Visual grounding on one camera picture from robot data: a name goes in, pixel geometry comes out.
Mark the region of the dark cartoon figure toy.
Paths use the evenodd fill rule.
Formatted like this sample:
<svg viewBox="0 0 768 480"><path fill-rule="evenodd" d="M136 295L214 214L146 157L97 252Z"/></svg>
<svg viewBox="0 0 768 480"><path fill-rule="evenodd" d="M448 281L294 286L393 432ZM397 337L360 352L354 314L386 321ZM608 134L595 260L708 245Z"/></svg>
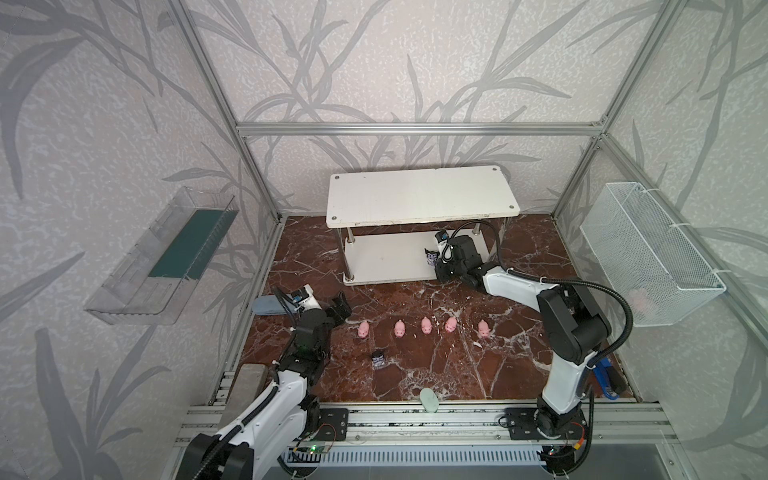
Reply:
<svg viewBox="0 0 768 480"><path fill-rule="evenodd" d="M375 350L371 354L371 363L374 370L380 370L387 366L387 357L384 350Z"/></svg>
<svg viewBox="0 0 768 480"><path fill-rule="evenodd" d="M439 252L434 250L425 249L424 250L427 264L431 267L434 267L437 264L438 258L439 258Z"/></svg>

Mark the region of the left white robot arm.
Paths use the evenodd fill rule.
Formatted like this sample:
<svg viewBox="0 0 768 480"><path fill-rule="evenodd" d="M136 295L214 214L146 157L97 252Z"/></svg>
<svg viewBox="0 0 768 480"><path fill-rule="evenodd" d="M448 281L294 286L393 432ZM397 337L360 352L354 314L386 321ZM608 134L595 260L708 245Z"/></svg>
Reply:
<svg viewBox="0 0 768 480"><path fill-rule="evenodd" d="M306 479L319 462L303 460L295 448L314 437L331 442L346 438L342 423L348 411L340 409L336 418L324 422L312 388L331 358L332 331L345 323L352 308L343 293L321 306L308 285L290 294L278 288L274 293L291 318L292 330L273 363L271 382L219 431L192 439L178 479L262 479L275 464L291 479Z"/></svg>

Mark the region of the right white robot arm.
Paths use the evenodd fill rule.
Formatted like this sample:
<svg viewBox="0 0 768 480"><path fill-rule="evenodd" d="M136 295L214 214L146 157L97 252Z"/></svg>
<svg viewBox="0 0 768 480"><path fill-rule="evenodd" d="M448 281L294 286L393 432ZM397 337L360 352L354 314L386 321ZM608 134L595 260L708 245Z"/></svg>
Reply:
<svg viewBox="0 0 768 480"><path fill-rule="evenodd" d="M608 354L603 344L612 327L592 293L619 302L623 298L595 282L535 277L485 261L468 235L440 230L435 238L436 249L426 254L438 281L459 279L481 293L539 312L553 357L534 419L540 435L559 437L581 411L586 371Z"/></svg>

